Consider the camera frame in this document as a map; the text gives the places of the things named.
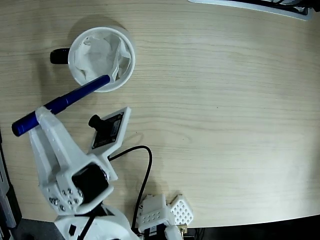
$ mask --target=perforated white part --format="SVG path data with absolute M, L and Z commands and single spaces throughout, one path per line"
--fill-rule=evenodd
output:
M 189 225 L 194 219 L 194 213 L 189 203 L 182 195 L 178 195 L 169 207 L 171 212 L 174 214 L 174 224 L 176 225 Z

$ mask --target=black cable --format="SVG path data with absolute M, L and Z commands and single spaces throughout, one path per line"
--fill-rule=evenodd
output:
M 134 208 L 134 214 L 133 214 L 133 219 L 132 219 L 132 225 L 131 225 L 131 229 L 133 230 L 133 232 L 136 232 L 134 231 L 135 227 L 136 227 L 136 221 L 137 221 L 137 215 L 138 215 L 138 208 L 139 208 L 139 204 L 141 202 L 141 198 L 142 198 L 142 194 L 144 193 L 144 190 L 145 190 L 145 187 L 146 187 L 146 184 L 147 184 L 147 181 L 148 181 L 148 177 L 149 177 L 149 174 L 150 174 L 150 170 L 151 170 L 151 166 L 152 166 L 152 152 L 150 150 L 149 147 L 147 146 L 144 146 L 144 145 L 139 145 L 139 146 L 134 146 L 134 147 L 131 147 L 113 157 L 109 157 L 109 161 L 111 162 L 112 160 L 115 160 L 127 153 L 130 153 L 134 150 L 137 150 L 137 149 L 145 149 L 148 151 L 149 153 L 149 164 L 148 164 L 148 168 L 146 169 L 146 172 L 145 172 L 145 176 L 144 176 L 144 180 L 142 182 L 142 185 L 141 185 L 141 188 L 140 188 L 140 192 L 139 192 L 139 195 L 138 195 L 138 198 L 136 200 L 136 204 L 135 204 L 135 208 Z

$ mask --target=black mug handle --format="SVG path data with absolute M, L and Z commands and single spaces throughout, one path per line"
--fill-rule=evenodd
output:
M 58 48 L 50 53 L 50 62 L 52 64 L 68 64 L 68 54 L 70 48 Z

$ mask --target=white object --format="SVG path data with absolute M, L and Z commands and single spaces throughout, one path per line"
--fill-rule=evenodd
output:
M 140 233 L 160 224 L 164 224 L 167 227 L 175 224 L 174 214 L 166 205 L 164 194 L 148 197 L 143 200 L 142 213 L 138 217 L 137 223 Z
M 164 230 L 167 240 L 183 240 L 182 235 L 177 226 L 168 226 Z
M 88 229 L 85 240 L 139 240 L 131 229 L 125 215 L 118 209 L 102 205 L 106 215 L 96 216 Z M 87 216 L 58 216 L 54 224 L 65 239 L 77 240 L 88 222 Z M 69 233 L 70 226 L 75 226 L 75 232 Z
M 251 3 L 235 1 L 235 0 L 188 0 L 188 1 L 192 2 L 192 3 L 197 3 L 197 4 L 212 4 L 212 5 L 221 5 L 221 6 L 229 6 L 229 7 L 257 10 L 257 11 L 262 11 L 262 12 L 267 12 L 267 13 L 284 15 L 284 16 L 288 16 L 291 18 L 301 19 L 301 20 L 310 20 L 313 15 L 313 10 L 310 8 L 307 9 L 307 14 L 303 15 L 303 14 L 299 14 L 299 13 L 296 13 L 293 11 L 286 11 L 285 9 L 262 6 L 259 4 L 251 4 Z M 294 4 L 295 2 L 296 1 L 294 1 L 294 0 L 283 1 L 283 3 L 286 3 L 286 4 L 287 3 Z
M 99 74 L 107 73 L 110 76 L 110 83 L 97 89 L 95 92 L 98 93 L 120 88 L 132 75 L 135 64 L 134 41 L 129 32 L 119 26 L 100 26 L 86 30 L 74 40 L 68 54 L 71 74 L 81 86 L 92 78 L 99 77 Z
M 170 205 L 171 213 L 174 214 L 174 224 L 189 225 L 194 219 L 194 212 L 183 195 L 178 195 Z
M 74 53 L 74 65 L 83 70 L 85 80 L 109 75 L 110 83 L 121 78 L 131 63 L 127 44 L 109 31 L 96 31 L 87 36 Z
M 45 107 L 35 111 L 39 125 L 29 131 L 31 146 L 38 171 L 39 188 L 58 215 L 86 214 L 100 204 L 114 187 L 110 183 L 118 179 L 107 155 L 121 146 L 127 128 L 130 109 L 125 108 L 119 134 L 111 149 L 104 148 L 98 155 L 85 154 L 74 142 L 64 125 Z M 99 166 L 109 183 L 91 202 L 83 203 L 81 190 L 77 189 L 72 177 L 89 164 Z

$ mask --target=mug rim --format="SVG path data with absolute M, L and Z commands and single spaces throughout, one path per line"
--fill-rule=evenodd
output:
M 99 30 L 107 30 L 107 31 L 112 32 L 112 33 L 118 35 L 119 37 L 121 37 L 124 40 L 124 42 L 126 43 L 126 45 L 128 46 L 130 54 L 131 54 L 131 63 L 127 69 L 127 73 L 124 73 L 124 75 L 122 75 L 114 83 L 108 83 L 105 86 L 102 86 L 101 88 L 95 90 L 95 92 L 97 92 L 97 93 L 107 93 L 107 92 L 114 91 L 114 90 L 120 88 L 121 86 L 123 86 L 131 77 L 131 75 L 134 71 L 135 65 L 136 65 L 135 46 L 134 46 L 133 41 L 132 40 L 130 41 L 131 37 L 130 37 L 130 34 L 127 30 L 125 30 L 124 28 L 119 27 L 119 26 L 110 25 L 110 26 L 97 26 L 97 27 L 89 28 L 86 31 L 82 32 L 80 35 L 78 35 L 75 38 L 75 40 L 72 42 L 72 44 L 70 46 L 70 50 L 68 53 L 68 67 L 69 67 L 69 70 L 71 72 L 72 77 L 80 86 L 83 86 L 84 84 L 88 83 L 88 82 L 82 82 L 77 78 L 77 76 L 74 72 L 77 67 L 75 66 L 74 61 L 71 61 L 71 58 L 72 58 L 71 54 L 75 53 L 78 45 L 83 41 L 83 39 L 85 38 L 85 36 L 89 32 L 95 32 L 95 31 L 99 31 Z

